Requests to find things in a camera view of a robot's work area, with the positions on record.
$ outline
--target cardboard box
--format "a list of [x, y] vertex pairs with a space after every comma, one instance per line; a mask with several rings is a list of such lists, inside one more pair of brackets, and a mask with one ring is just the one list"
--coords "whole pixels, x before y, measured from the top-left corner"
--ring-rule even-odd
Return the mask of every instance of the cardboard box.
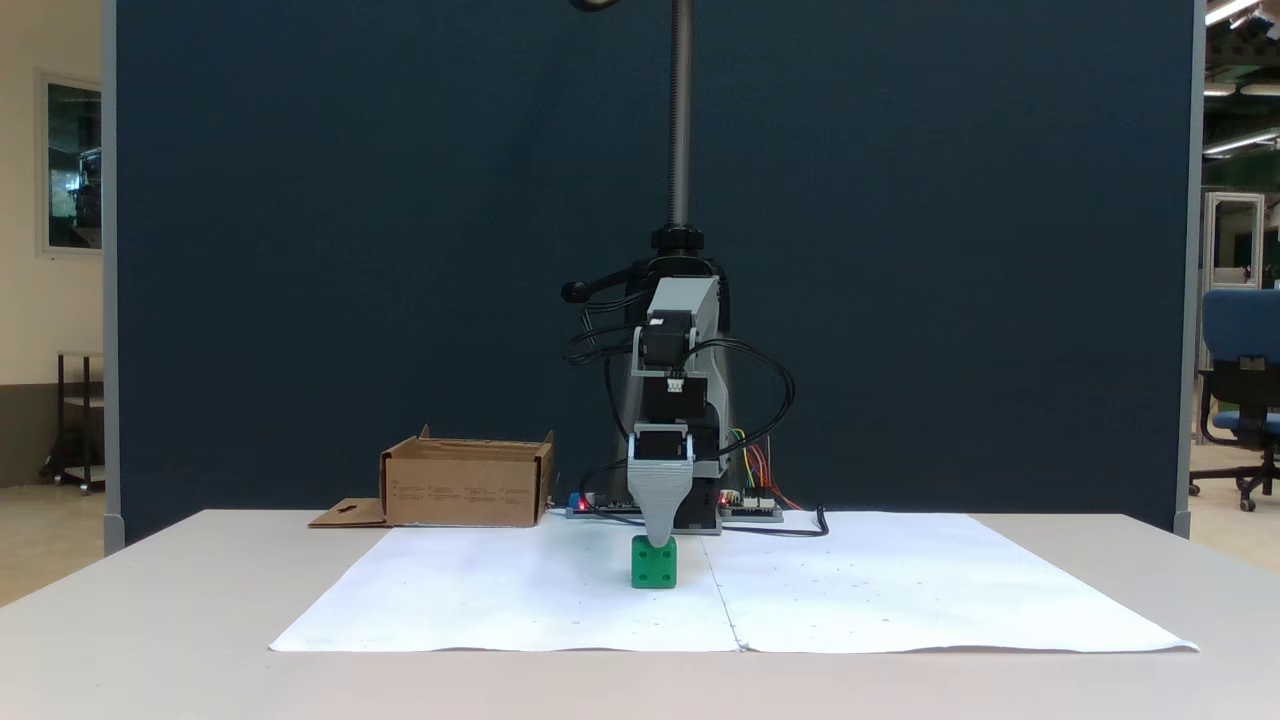
[[383, 452], [379, 493], [347, 498], [312, 528], [530, 528], [552, 491], [554, 436], [543, 442], [433, 438], [429, 428]]

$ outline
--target office chair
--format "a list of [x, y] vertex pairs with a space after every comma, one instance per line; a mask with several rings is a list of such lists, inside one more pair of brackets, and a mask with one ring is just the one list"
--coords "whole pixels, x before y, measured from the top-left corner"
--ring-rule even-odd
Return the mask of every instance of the office chair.
[[[1271, 482], [1280, 478], [1276, 445], [1280, 442], [1280, 291], [1212, 290], [1204, 293], [1204, 345], [1213, 369], [1202, 372], [1201, 434], [1210, 442], [1262, 451], [1262, 465], [1198, 470], [1190, 474], [1190, 495], [1199, 495], [1196, 480], [1235, 478], [1240, 510], [1252, 512], [1257, 503], [1249, 495], [1262, 487], [1271, 495]], [[1213, 427], [1231, 430], [1235, 439], [1215, 437], [1210, 429], [1210, 397], [1234, 402], [1239, 410], [1213, 415]]]

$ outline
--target green block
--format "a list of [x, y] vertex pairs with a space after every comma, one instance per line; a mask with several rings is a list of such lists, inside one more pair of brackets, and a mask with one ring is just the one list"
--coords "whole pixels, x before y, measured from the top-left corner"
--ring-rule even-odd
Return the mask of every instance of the green block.
[[631, 587], [676, 587], [676, 538], [658, 548], [649, 544], [646, 536], [631, 538]]

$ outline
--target white table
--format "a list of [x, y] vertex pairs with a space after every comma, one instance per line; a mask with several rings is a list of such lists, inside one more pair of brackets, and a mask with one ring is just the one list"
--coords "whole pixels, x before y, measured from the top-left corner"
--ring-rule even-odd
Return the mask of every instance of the white table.
[[[1275, 717], [1280, 575], [1120, 516], [977, 515], [1203, 652], [273, 653], [387, 530], [206, 511], [0, 609], [0, 717]], [[83, 597], [93, 597], [84, 611]], [[636, 701], [622, 693], [643, 687]], [[605, 705], [591, 696], [613, 689]], [[660, 707], [648, 705], [658, 698]]]

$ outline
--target metal pole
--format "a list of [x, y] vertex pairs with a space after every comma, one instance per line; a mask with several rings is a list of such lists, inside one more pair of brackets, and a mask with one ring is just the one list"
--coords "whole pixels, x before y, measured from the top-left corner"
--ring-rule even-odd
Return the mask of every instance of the metal pole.
[[667, 223], [689, 224], [689, 145], [692, 135], [694, 0], [671, 1], [671, 184]]

